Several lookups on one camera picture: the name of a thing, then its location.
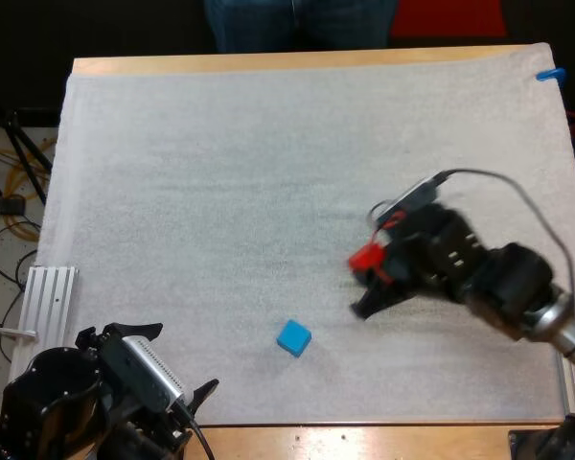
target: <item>black cable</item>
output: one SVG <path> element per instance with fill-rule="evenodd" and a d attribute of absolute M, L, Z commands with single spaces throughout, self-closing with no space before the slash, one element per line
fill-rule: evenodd
<path fill-rule="evenodd" d="M 4 316 L 2 317 L 2 321 L 0 321 L 0 328 L 4 328 L 4 323 L 6 323 L 7 318 L 9 317 L 9 313 L 11 313 L 12 308 L 17 303 L 17 300 L 19 300 L 19 297 L 21 297 L 21 294 L 23 294 L 23 289 L 20 289 L 19 292 L 17 292 L 17 295 L 15 295 L 15 298 L 12 299 L 12 302 L 9 305 L 7 312 L 4 313 Z M 4 359 L 6 361 L 11 362 L 11 359 L 7 356 L 4 349 L 2 348 L 2 335 L 1 334 L 0 334 L 0 353 L 2 354 L 2 356 L 4 357 Z"/>
<path fill-rule="evenodd" d="M 23 264 L 23 261 L 25 261 L 26 259 L 28 259 L 30 256 L 33 256 L 36 253 L 36 249 L 34 251 L 30 251 L 28 254 L 25 254 L 21 259 L 19 259 L 19 261 L 17 262 L 17 266 L 15 267 L 15 281 L 17 282 L 17 284 L 19 284 L 22 288 L 25 286 L 24 283 L 21 283 L 19 281 L 19 268 L 21 268 L 21 264 Z"/>
<path fill-rule="evenodd" d="M 7 273 L 5 273 L 4 271 L 2 271 L 1 269 L 0 269 L 0 276 L 2 276 L 3 278 L 9 280 L 11 283 L 15 283 L 18 288 L 21 288 L 21 285 L 20 285 L 19 283 L 17 283 L 17 280 L 15 280 L 13 277 L 11 277 L 10 275 L 8 275 Z"/>
<path fill-rule="evenodd" d="M 570 293 L 571 293 L 573 305 L 575 306 L 575 266 L 573 264 L 573 258 L 571 257 L 571 254 L 568 251 L 568 248 L 566 247 L 564 242 L 561 240 L 561 238 L 558 236 L 558 234 L 554 231 L 551 224 L 547 221 L 547 219 L 545 218 L 545 216 L 541 212 L 541 209 L 539 209 L 539 207 L 537 206 L 537 203 L 535 203 L 535 201 L 526 193 L 526 191 L 521 187 L 521 185 L 519 185 L 514 179 L 512 179 L 511 177 L 509 177 L 507 175 L 501 174 L 499 172 L 492 172 L 492 171 L 486 171 L 486 170 L 476 170 L 476 169 L 471 169 L 471 168 L 457 168 L 457 169 L 453 169 L 453 170 L 441 171 L 441 172 L 437 173 L 433 179 L 435 180 L 436 185 L 440 185 L 443 182 L 445 182 L 446 180 L 448 180 L 448 178 L 451 175 L 457 174 L 457 173 L 477 174 L 477 175 L 485 175 L 488 177 L 493 177 L 495 179 L 498 179 L 498 180 L 505 182 L 506 184 L 508 184 L 514 188 L 514 190 L 517 192 L 517 194 L 521 197 L 521 199 L 526 203 L 526 205 L 533 212 L 535 217 L 537 217 L 537 220 L 539 221 L 539 223 L 541 224 L 541 226 L 543 227 L 545 232 L 547 232 L 547 234 L 550 236 L 550 238 L 554 241 L 554 243 L 563 252 L 564 258 L 566 259 L 566 265 L 568 266 L 568 283 L 570 284 Z"/>
<path fill-rule="evenodd" d="M 198 425 L 198 423 L 194 419 L 194 414 L 192 413 L 190 408 L 185 403 L 181 404 L 180 408 L 185 413 L 186 417 L 188 418 L 188 421 L 190 423 L 190 428 L 194 432 L 195 436 L 198 438 L 198 441 L 200 442 L 200 445 L 204 449 L 204 453 L 207 455 L 207 458 L 209 460 L 215 460 L 215 455 L 213 454 L 213 451 L 211 450 L 209 443 L 207 443 L 207 438 L 204 437 L 204 434 L 202 433 L 200 426 Z"/>
<path fill-rule="evenodd" d="M 21 216 L 23 219 L 25 219 L 31 226 L 36 227 L 36 230 L 40 230 L 40 225 L 38 225 L 36 222 L 34 222 L 33 220 L 30 220 L 30 218 L 28 218 L 28 216 L 26 216 L 25 214 L 23 216 Z"/>
<path fill-rule="evenodd" d="M 0 235 L 4 232 L 6 232 L 7 230 L 9 230 L 10 228 L 13 228 L 17 225 L 31 225 L 32 227 L 38 229 L 36 226 L 37 224 L 33 223 L 33 222 L 27 222 L 25 220 L 20 220 L 19 222 L 15 222 L 12 223 L 11 225 L 7 225 L 6 227 L 4 227 L 3 229 L 0 230 Z"/>

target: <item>person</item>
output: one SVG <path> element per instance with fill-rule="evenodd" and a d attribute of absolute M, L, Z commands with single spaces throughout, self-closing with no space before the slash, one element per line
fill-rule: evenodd
<path fill-rule="evenodd" d="M 399 0 L 204 0 L 221 53 L 385 48 Z"/>

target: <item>blue block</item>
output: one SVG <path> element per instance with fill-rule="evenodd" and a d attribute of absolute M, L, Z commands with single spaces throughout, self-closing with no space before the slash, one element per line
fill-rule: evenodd
<path fill-rule="evenodd" d="M 296 321 L 290 319 L 277 337 L 277 344 L 295 357 L 303 354 L 311 342 L 311 332 Z"/>

